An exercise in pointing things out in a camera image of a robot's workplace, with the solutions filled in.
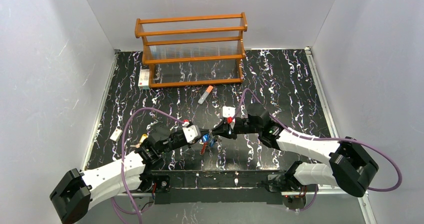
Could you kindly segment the red white keyring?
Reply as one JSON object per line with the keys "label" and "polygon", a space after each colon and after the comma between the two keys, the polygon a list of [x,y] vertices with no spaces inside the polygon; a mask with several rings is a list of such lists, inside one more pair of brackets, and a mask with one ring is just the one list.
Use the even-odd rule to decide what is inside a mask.
{"label": "red white keyring", "polygon": [[204,153],[205,153],[205,150],[208,148],[208,147],[213,147],[217,142],[218,142],[218,137],[217,136],[214,136],[214,135],[212,135],[213,136],[213,140],[214,140],[214,143],[213,143],[213,145],[206,145],[206,144],[203,144],[203,142],[202,142],[202,138],[201,138],[201,144],[202,144],[202,148],[201,148],[201,150],[200,150],[200,155],[201,156],[203,156],[204,155]]}

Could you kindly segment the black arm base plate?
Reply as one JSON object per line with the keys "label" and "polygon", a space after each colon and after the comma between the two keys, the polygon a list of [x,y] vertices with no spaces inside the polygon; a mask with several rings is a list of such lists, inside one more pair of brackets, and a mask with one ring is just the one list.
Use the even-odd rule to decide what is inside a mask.
{"label": "black arm base plate", "polygon": [[274,170],[154,170],[141,175],[142,184],[132,194],[151,197],[155,204],[262,202],[304,208],[313,186],[291,188],[283,176]]}

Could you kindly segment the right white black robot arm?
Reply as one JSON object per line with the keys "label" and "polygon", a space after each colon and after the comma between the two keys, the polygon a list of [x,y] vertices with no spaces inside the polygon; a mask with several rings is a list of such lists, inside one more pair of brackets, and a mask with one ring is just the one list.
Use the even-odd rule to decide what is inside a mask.
{"label": "right white black robot arm", "polygon": [[297,189],[307,185],[338,186],[362,197],[379,170],[378,164],[355,139],[325,140],[302,135],[274,120],[261,104],[249,105],[246,118],[223,117],[212,134],[236,139],[241,134],[257,134],[261,144],[280,151],[297,153],[316,163],[294,162],[273,186]]}

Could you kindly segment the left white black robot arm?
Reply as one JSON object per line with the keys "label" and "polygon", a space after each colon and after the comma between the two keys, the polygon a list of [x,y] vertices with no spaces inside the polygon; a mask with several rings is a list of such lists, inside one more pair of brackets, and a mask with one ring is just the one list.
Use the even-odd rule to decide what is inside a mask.
{"label": "left white black robot arm", "polygon": [[153,168],[165,153],[194,144],[208,133],[208,129],[194,124],[175,132],[155,125],[141,145],[123,159],[96,169],[69,170],[49,195],[61,222],[76,223],[100,202],[138,189],[141,175]]}

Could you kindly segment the blue key tag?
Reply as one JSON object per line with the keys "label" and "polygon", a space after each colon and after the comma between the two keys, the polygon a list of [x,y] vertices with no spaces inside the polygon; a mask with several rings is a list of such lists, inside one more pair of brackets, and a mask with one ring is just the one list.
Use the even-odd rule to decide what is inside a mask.
{"label": "blue key tag", "polygon": [[206,144],[206,145],[213,145],[213,143],[214,143],[213,136],[210,135],[210,134],[204,135],[202,137],[202,142],[203,142],[203,144]]}

